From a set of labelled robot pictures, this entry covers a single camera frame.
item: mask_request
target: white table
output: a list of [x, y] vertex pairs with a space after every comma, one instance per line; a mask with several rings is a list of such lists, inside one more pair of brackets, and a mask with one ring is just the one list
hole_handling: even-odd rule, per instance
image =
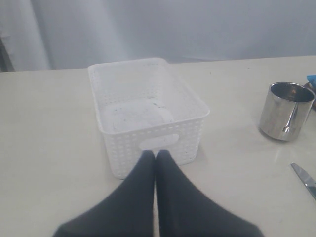
[[[266, 237], [316, 236], [316, 201], [290, 167], [316, 178], [316, 113], [298, 140], [258, 131], [268, 86], [304, 84], [316, 57], [174, 65], [211, 108], [196, 161], [181, 169]], [[97, 130], [86, 69], [0, 74], [0, 236], [49, 237], [120, 183]]]

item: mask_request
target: knife blade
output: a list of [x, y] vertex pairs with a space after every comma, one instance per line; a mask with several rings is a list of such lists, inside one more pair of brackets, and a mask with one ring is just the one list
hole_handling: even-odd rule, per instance
[[303, 182], [307, 190], [311, 193], [313, 198], [316, 200], [316, 182], [315, 180], [299, 165], [292, 163], [292, 168], [294, 169], [297, 176]]

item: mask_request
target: white plastic basket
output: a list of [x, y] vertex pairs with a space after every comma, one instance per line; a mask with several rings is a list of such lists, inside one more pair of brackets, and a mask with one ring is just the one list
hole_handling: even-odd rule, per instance
[[88, 67], [111, 170], [124, 179], [143, 150], [168, 149], [178, 165], [197, 154], [209, 108], [159, 58]]

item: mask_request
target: stainless steel cup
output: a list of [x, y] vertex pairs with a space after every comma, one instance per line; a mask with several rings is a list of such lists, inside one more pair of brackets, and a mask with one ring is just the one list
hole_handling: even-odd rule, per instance
[[294, 140], [305, 124], [314, 100], [315, 94], [301, 85], [290, 82], [272, 84], [259, 128], [272, 138]]

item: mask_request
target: cup rim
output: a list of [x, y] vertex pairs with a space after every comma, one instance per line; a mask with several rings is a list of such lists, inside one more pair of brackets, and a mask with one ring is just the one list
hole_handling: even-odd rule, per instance
[[[280, 97], [280, 96], [275, 95], [275, 94], [271, 91], [271, 88], [272, 88], [274, 85], [277, 85], [277, 84], [290, 84], [290, 85], [295, 85], [295, 86], [301, 87], [302, 89], [308, 90], [308, 91], [313, 95], [313, 99], [312, 99], [312, 100], [309, 100], [309, 101], [303, 101], [303, 102], [284, 99], [284, 98], [282, 98], [282, 97]], [[273, 83], [273, 84], [271, 84], [271, 85], [269, 86], [269, 91], [272, 93], [273, 96], [275, 96], [275, 97], [277, 97], [277, 98], [280, 98], [280, 99], [282, 99], [282, 100], [286, 100], [286, 101], [289, 101], [289, 102], [294, 102], [294, 103], [310, 103], [311, 101], [314, 101], [314, 100], [316, 99], [316, 95], [315, 95], [315, 93], [314, 93], [311, 89], [309, 89], [309, 88], [307, 88], [307, 87], [305, 87], [305, 86], [303, 86], [303, 85], [294, 83], [294, 82], [286, 82], [286, 81], [275, 82], [275, 83]]]

